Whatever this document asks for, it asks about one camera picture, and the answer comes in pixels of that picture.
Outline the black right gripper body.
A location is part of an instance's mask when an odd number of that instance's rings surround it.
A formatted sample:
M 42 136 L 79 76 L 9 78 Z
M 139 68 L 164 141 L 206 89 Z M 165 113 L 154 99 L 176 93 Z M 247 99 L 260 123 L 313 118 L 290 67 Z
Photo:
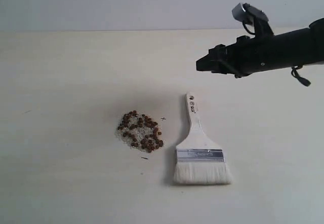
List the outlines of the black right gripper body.
M 238 71 L 238 74 L 233 74 L 237 78 L 278 69 L 276 36 L 250 38 L 244 35 L 238 37 L 236 43 L 226 47 L 227 62 Z

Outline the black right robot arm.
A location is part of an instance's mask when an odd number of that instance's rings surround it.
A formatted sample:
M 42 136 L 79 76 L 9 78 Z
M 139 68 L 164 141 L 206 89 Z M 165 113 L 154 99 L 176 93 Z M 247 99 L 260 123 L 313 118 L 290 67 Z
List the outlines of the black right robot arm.
M 234 44 L 217 45 L 196 62 L 196 70 L 242 78 L 256 72 L 322 63 L 323 19 L 319 19 L 308 28 L 253 38 L 242 35 Z

